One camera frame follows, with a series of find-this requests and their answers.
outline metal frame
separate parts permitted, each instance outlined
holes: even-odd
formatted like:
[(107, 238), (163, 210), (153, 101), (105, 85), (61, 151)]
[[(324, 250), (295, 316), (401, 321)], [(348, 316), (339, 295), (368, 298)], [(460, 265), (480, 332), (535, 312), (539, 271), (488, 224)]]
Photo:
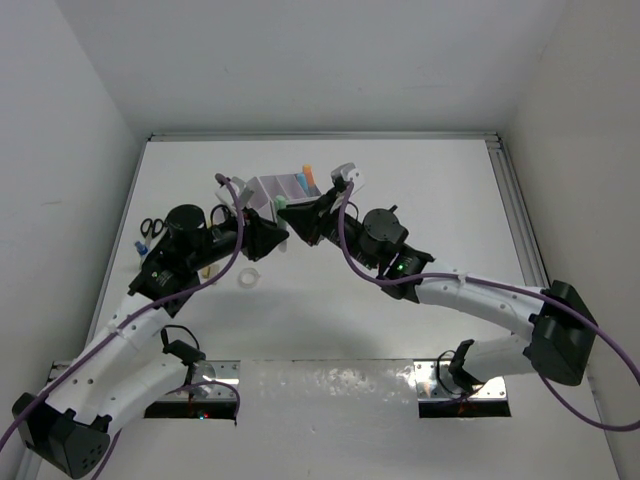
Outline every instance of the metal frame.
[(210, 142), (237, 140), (493, 140), (495, 132), (158, 132), (150, 142)]

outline purple cable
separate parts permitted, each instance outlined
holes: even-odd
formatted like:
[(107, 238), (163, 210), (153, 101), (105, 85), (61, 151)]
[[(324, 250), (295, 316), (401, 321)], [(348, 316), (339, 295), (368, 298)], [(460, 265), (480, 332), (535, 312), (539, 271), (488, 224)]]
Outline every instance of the purple cable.
[[(231, 267), (235, 263), (236, 259), (238, 258), (238, 255), (240, 255), (240, 250), (242, 249), (242, 241), (244, 236), (244, 218), (242, 216), (242, 209), (240, 208), (240, 201), (238, 200), (238, 196), (236, 195), (236, 192), (233, 189), (231, 182), (227, 180), (227, 178), (220, 173), (217, 173), (215, 178), (218, 182), (220, 182), (221, 184), (224, 184), (229, 189), (229, 193), (231, 194), (231, 198), (233, 199), (233, 205), (237, 213), (236, 219), (238, 221), (238, 238), (236, 239), (236, 245), (234, 247), (233, 253), (231, 254), (231, 258), (229, 258), (229, 261), (227, 262), (227, 264), (222, 268), (222, 270), (220, 270), (220, 272), (218, 272), (218, 274), (216, 274), (215, 276), (207, 280), (205, 283), (201, 285), (196, 285), (195, 287), (188, 288), (186, 290), (183, 290), (182, 292), (174, 293), (173, 295), (166, 296), (164, 298), (151, 302), (148, 305), (145, 305), (141, 309), (133, 312), (131, 315), (125, 318), (122, 321), (122, 323), (118, 325), (119, 329), (126, 327), (131, 322), (133, 322), (136, 318), (138, 318), (140, 315), (142, 315), (145, 312), (148, 312), (152, 308), (160, 307), (167, 302), (171, 302), (173, 300), (178, 300), (182, 297), (193, 295), (194, 293), (202, 290), (203, 288), (207, 288), (209, 285), (216, 283), (231, 269)], [(82, 368), (84, 364), (86, 364), (91, 358), (93, 358), (100, 350), (102, 350), (115, 337), (116, 337), (116, 333), (110, 333), (109, 335), (107, 335), (107, 337), (105, 337), (105, 339), (102, 340), (98, 345), (93, 347), (89, 351), (89, 353), (87, 353), (85, 356), (80, 358), (75, 364), (67, 368), (67, 370), (65, 370), (65, 372), (62, 375), (60, 375), (57, 379), (55, 379), (53, 382), (51, 382), (51, 384), (49, 384), (46, 388), (42, 390), (38, 394), (38, 396), (34, 398), (33, 401), (29, 405), (27, 405), (27, 407), (22, 412), (20, 412), (20, 414), (15, 418), (15, 420), (11, 423), (11, 425), (9, 425), (9, 428), (7, 428), (7, 431), (4, 432), (4, 434), (2, 435), (2, 438), (0, 438), (0, 452), (2, 452), (2, 450), (4, 449), (5, 445), (9, 441), (9, 438), (11, 437), (13, 432), (15, 432), (18, 426), (29, 417), (31, 412), (33, 412), (33, 410), (38, 405), (44, 402), (45, 399), (49, 396), (49, 394), (53, 390), (55, 390), (62, 382), (64, 382), (71, 375), (76, 373), (80, 368)]]
[[(220, 385), (220, 386), (228, 388), (229, 390), (231, 390), (235, 394), (236, 399), (237, 399), (236, 410), (235, 410), (235, 412), (233, 412), (233, 420), (235, 422), (236, 419), (238, 418), (238, 411), (240, 410), (240, 392), (238, 392), (238, 389), (236, 387), (234, 387), (233, 385), (229, 385), (228, 383), (224, 383), (224, 382), (219, 382), (217, 380), (211, 380), (209, 382), (198, 382), (198, 383), (192, 383), (190, 385), (184, 385), (184, 386), (182, 386), (180, 388), (176, 388), (175, 390), (171, 390), (169, 393), (183, 392), (185, 390), (191, 390), (191, 389), (194, 389), (196, 387), (200, 387), (202, 385)], [(113, 450), (116, 448), (116, 443), (118, 442), (118, 439), (120, 438), (120, 432), (122, 432), (122, 430), (120, 430), (118, 433), (116, 433), (113, 436), (113, 440), (111, 441), (111, 445), (109, 445), (109, 449), (104, 454), (104, 458), (102, 459), (102, 462), (98, 466), (98, 469), (95, 471), (95, 473), (91, 477), (91, 480), (98, 480), (98, 477), (102, 473), (102, 470), (104, 470), (104, 467), (107, 466), (107, 462), (109, 461), (109, 458), (111, 457), (111, 454), (113, 453)]]
[[(347, 248), (347, 241), (346, 241), (346, 237), (345, 237), (345, 233), (344, 233), (345, 212), (347, 210), (347, 205), (349, 203), (349, 198), (351, 197), (351, 193), (352, 192), (353, 192), (353, 183), (350, 182), (347, 185), (347, 190), (345, 191), (344, 198), (342, 200), (342, 203), (340, 204), (340, 210), (339, 210), (339, 214), (338, 214), (338, 236), (340, 238), (340, 249), (342, 250), (342, 254), (344, 255), (345, 260), (349, 264), (349, 267), (351, 267), (351, 270), (353, 270), (356, 275), (358, 275), (363, 280), (366, 280), (367, 282), (373, 283), (373, 284), (381, 286), (381, 287), (382, 286), (390, 286), (390, 285), (400, 285), (402, 283), (414, 282), (416, 280), (422, 280), (424, 278), (446, 278), (446, 279), (450, 279), (450, 280), (457, 280), (459, 278), (459, 276), (457, 274), (455, 274), (455, 273), (435, 273), (434, 272), (434, 273), (419, 273), (419, 274), (416, 274), (416, 275), (409, 275), (407, 277), (398, 278), (398, 279), (395, 279), (395, 280), (382, 280), (382, 279), (370, 277), (366, 273), (362, 272), (356, 266), (354, 261), (351, 259), (351, 255), (349, 254), (349, 250)], [(541, 301), (543, 301), (543, 302), (545, 302), (545, 303), (547, 303), (549, 305), (552, 305), (555, 308), (557, 308), (559, 310), (562, 310), (563, 312), (571, 315), (573, 318), (578, 320), (583, 326), (585, 326), (589, 330), (593, 331), (596, 335), (598, 335), (602, 340), (604, 340), (604, 342), (607, 345), (609, 345), (613, 349), (614, 352), (616, 352), (616, 354), (625, 363), (625, 365), (627, 365), (627, 367), (629, 367), (629, 370), (631, 371), (631, 373), (633, 374), (634, 378), (638, 382), (638, 385), (640, 385), (640, 370), (638, 369), (636, 364), (633, 363), (633, 360), (627, 354), (627, 352), (625, 352), (624, 349), (618, 343), (616, 343), (606, 332), (604, 332), (597, 325), (591, 323), (591, 321), (589, 321), (589, 319), (586, 318), (581, 313), (575, 311), (571, 307), (568, 307), (564, 303), (559, 302), (558, 300), (556, 300), (554, 298), (551, 298), (551, 297), (549, 297), (547, 295), (543, 295), (541, 293), (531, 292), (531, 291), (525, 290), (523, 288), (514, 287), (512, 285), (506, 285), (506, 284), (503, 284), (503, 283), (492, 282), (492, 281), (489, 281), (489, 280), (483, 280), (481, 278), (465, 277), (465, 279), (466, 279), (467, 282), (474, 283), (476, 285), (482, 285), (484, 287), (497, 288), (497, 289), (500, 289), (500, 290), (506, 290), (508, 292), (518, 293), (520, 295), (525, 295), (527, 297), (531, 297), (531, 298), (535, 298), (537, 300), (541, 300)], [(640, 429), (640, 420), (637, 420), (637, 421), (635, 421), (633, 423), (630, 423), (628, 425), (607, 425), (605, 423), (596, 422), (595, 420), (592, 420), (591, 418), (589, 418), (589, 417), (583, 415), (582, 413), (580, 413), (572, 405), (570, 405), (564, 398), (562, 398), (560, 396), (560, 394), (557, 392), (557, 390), (551, 386), (551, 384), (549, 383), (549, 380), (547, 380), (546, 378), (544, 378), (542, 376), (540, 376), (540, 379), (542, 380), (542, 383), (544, 383), (545, 386), (549, 389), (551, 394), (565, 408), (567, 408), (576, 417), (578, 417), (580, 420), (588, 423), (589, 425), (592, 425), (594, 427), (600, 428), (602, 430), (608, 430), (608, 431), (611, 431), (611, 432), (631, 432), (631, 431)]]

